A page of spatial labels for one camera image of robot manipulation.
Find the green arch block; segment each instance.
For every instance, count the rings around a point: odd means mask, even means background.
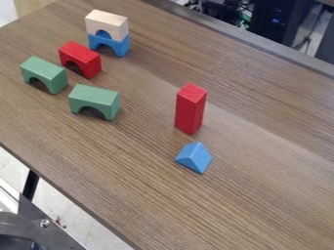
[[[36,78],[43,82],[51,94],[59,93],[68,85],[65,70],[35,56],[21,64],[21,73],[27,83]]]
[[[76,84],[68,99],[73,113],[79,113],[83,107],[93,107],[106,120],[113,120],[119,109],[119,93],[99,87]]]

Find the toy block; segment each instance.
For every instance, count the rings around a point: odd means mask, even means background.
[[[202,125],[206,90],[187,83],[179,92],[176,103],[175,127],[192,135]]]
[[[92,11],[85,18],[88,34],[101,36],[114,41],[123,41],[128,35],[128,18],[116,14]]]
[[[203,143],[197,142],[185,145],[175,161],[197,173],[204,174],[212,161],[212,156]]]
[[[129,36],[126,36],[123,41],[119,42],[97,35],[88,34],[88,40],[91,50],[97,50],[101,45],[107,45],[119,58],[124,57],[129,50]]]
[[[117,57],[125,56],[130,47],[128,18],[94,10],[85,22],[91,50],[107,45]]]
[[[79,113],[84,107],[97,109],[105,120],[113,120],[119,109],[119,93],[111,90],[76,84],[68,96],[69,107]]]
[[[62,65],[75,63],[86,78],[92,78],[102,70],[101,56],[78,43],[66,43],[59,48],[59,53]]]
[[[26,83],[40,80],[51,94],[59,93],[68,85],[66,72],[62,67],[35,56],[21,64],[21,74]]]

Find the blue triangular block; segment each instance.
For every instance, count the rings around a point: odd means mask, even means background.
[[[175,161],[189,169],[203,174],[210,165],[212,156],[201,142],[185,145]]]

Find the blue prism block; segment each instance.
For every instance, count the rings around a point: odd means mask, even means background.
[[[175,161],[197,173],[204,174],[212,161],[212,156],[203,143],[197,142],[185,145]]]
[[[100,45],[109,46],[117,57],[122,58],[128,52],[130,47],[129,35],[127,35],[123,41],[115,41],[110,38],[101,37],[98,35],[88,34],[89,48],[91,50],[97,50]]]

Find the red rectangular block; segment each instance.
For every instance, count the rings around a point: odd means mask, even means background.
[[[187,83],[179,92],[176,103],[175,127],[192,135],[202,125],[206,90]]]
[[[101,56],[78,43],[68,42],[59,48],[59,52],[62,65],[75,63],[86,78],[92,78],[102,70]]]

